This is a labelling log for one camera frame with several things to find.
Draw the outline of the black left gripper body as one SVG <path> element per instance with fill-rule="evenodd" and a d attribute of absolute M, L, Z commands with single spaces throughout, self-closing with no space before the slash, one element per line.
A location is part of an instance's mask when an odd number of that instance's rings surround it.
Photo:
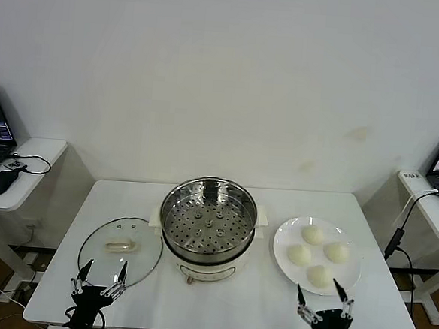
<path fill-rule="evenodd" d="M 92 329 L 98 315 L 101 318 L 101 329 L 106 327 L 105 316 L 101 310 L 110 306 L 113 298 L 107 296 L 104 290 L 102 286 L 85 285 L 81 292 L 77 291 L 71 295 L 75 306 L 68 309 L 68 311 L 74 310 L 69 317 L 68 327 Z"/>

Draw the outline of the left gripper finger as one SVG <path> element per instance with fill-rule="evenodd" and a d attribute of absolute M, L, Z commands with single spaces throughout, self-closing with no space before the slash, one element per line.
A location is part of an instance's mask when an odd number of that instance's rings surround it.
<path fill-rule="evenodd" d="M 101 292 L 101 296 L 116 300 L 126 290 L 126 274 L 127 274 L 127 261 L 124 261 L 120 274 L 117 275 L 115 282 Z"/>
<path fill-rule="evenodd" d="M 71 278 L 72 295 L 83 293 L 83 286 L 86 283 L 87 275 L 90 272 L 93 263 L 94 260 L 91 258 L 82 268 L 79 269 L 79 273 L 74 278 Z"/>

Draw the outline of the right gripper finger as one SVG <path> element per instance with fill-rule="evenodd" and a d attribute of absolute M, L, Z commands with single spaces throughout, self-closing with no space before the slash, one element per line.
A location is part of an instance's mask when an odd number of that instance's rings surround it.
<path fill-rule="evenodd" d="M 297 297 L 298 297 L 298 315 L 308 324 L 314 325 L 319 323 L 319 316 L 306 304 L 304 294 L 302 293 L 301 286 L 297 284 Z"/>
<path fill-rule="evenodd" d="M 336 279 L 333 279 L 333 283 L 337 290 L 338 296 L 342 302 L 342 313 L 341 318 L 347 319 L 349 321 L 353 320 L 353 305 L 355 304 L 354 299 L 347 296 L 345 289 L 338 283 Z"/>

